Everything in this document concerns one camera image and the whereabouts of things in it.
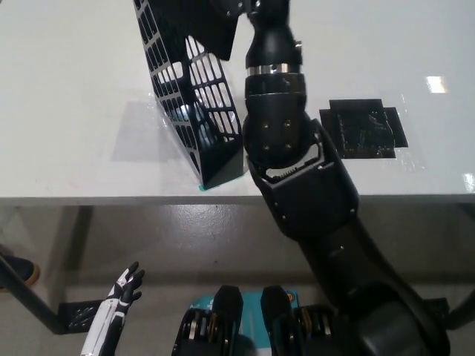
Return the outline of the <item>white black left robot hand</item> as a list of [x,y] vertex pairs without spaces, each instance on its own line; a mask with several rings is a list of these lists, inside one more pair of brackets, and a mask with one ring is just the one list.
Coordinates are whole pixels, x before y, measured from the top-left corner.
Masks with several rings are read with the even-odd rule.
[[82,347],[81,355],[115,355],[128,310],[142,297],[139,291],[145,271],[132,263],[118,277],[108,296],[100,303]]

